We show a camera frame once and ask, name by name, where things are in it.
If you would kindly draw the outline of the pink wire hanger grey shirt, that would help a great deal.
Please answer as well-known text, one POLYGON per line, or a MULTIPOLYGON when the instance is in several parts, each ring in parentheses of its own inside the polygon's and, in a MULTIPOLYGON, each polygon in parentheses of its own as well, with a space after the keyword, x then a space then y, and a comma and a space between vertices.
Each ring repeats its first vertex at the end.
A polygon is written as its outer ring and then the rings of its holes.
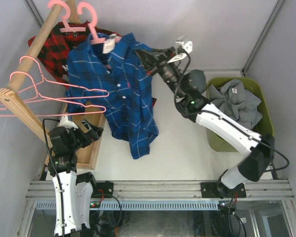
MULTIPOLYGON (((9 75, 9 79, 12 79, 14 75, 23 75, 20 73, 12 72, 9 75)), ((57 85, 51 84, 42 84, 45 87, 55 87, 57 85)), ((25 105, 29 106, 30 109, 34 109, 35 112, 43 111, 40 114, 37 114, 37 117, 59 117, 65 114, 69 116, 73 115, 84 115, 84 114, 94 114, 94 113, 104 113, 106 111, 106 107, 101 105, 94 105, 92 103, 88 104, 93 99, 73 99, 73 100, 46 100, 40 96, 37 96, 34 89, 25 90, 23 92, 18 92, 17 95, 22 93, 30 92, 31 97, 26 98, 23 102, 25 105), (70 107, 68 111, 65 112, 53 112, 51 109, 52 105, 60 105, 60 104, 67 104, 70 107)))

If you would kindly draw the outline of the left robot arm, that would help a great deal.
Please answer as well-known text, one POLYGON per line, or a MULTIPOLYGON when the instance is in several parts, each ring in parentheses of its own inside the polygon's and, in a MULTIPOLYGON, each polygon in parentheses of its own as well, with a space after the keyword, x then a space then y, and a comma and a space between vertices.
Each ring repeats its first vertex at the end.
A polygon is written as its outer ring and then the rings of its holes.
POLYGON ((83 132, 68 116, 58 120, 59 125, 46 136, 52 146, 47 149, 48 170, 52 177, 56 200, 56 237, 92 237, 95 233, 89 223, 90 200, 98 192, 94 175, 77 174, 76 152, 101 138, 103 128, 81 121, 83 132))

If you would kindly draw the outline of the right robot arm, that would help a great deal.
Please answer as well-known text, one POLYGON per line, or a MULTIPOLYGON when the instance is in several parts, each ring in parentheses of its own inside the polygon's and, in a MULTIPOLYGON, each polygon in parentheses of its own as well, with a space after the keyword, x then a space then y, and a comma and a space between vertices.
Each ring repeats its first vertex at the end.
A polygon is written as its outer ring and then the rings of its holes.
POLYGON ((202 70, 180 70, 171 60, 188 52, 181 46, 152 51, 137 49, 137 56, 149 76, 159 74, 174 94, 178 112, 186 119, 204 126, 231 144, 243 159, 224 171, 211 188, 201 183, 202 196, 227 198, 238 191, 247 181, 257 182, 267 172, 274 158, 275 139, 270 134, 260 135, 240 125, 203 96, 207 89, 202 70))

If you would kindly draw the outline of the pink plastic hanger blue shirt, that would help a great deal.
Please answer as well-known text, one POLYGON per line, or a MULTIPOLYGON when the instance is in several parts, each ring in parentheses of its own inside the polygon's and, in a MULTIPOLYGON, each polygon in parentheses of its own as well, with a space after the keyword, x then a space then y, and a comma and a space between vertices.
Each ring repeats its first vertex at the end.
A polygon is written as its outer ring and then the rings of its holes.
POLYGON ((91 4, 82 1, 77 5, 77 13, 79 15, 81 15, 83 13, 84 9, 87 9, 90 12, 91 17, 92 17, 92 21, 88 24, 90 33, 93 37, 93 39, 90 41, 92 44, 105 43, 108 40, 114 40, 114 42, 117 43, 121 40, 121 37, 119 37, 119 36, 115 36, 115 37, 109 38, 109 39, 98 37, 97 31, 95 29, 97 22, 98 22, 98 16, 97 16, 96 10, 94 9, 94 7, 91 4))

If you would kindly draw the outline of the white paper price tag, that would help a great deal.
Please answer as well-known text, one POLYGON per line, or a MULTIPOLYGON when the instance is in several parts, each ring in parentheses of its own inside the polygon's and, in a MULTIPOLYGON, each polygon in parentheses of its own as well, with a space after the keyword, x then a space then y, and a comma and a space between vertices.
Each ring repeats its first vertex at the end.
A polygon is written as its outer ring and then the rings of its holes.
POLYGON ((103 43, 103 50, 104 54, 111 52, 115 47, 115 38, 106 39, 103 43))

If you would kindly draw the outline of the blue plaid shirt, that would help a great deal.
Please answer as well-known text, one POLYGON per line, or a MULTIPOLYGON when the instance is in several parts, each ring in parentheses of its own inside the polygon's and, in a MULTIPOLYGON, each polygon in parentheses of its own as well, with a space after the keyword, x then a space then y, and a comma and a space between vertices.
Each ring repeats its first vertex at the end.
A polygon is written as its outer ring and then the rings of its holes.
POLYGON ((71 113, 83 112, 86 102, 104 106, 112 136, 129 142, 133 159, 150 153, 158 136, 153 117, 152 77, 147 75, 135 51, 150 50, 132 33, 124 35, 111 52, 93 37, 71 50, 67 57, 69 83, 66 96, 71 113))

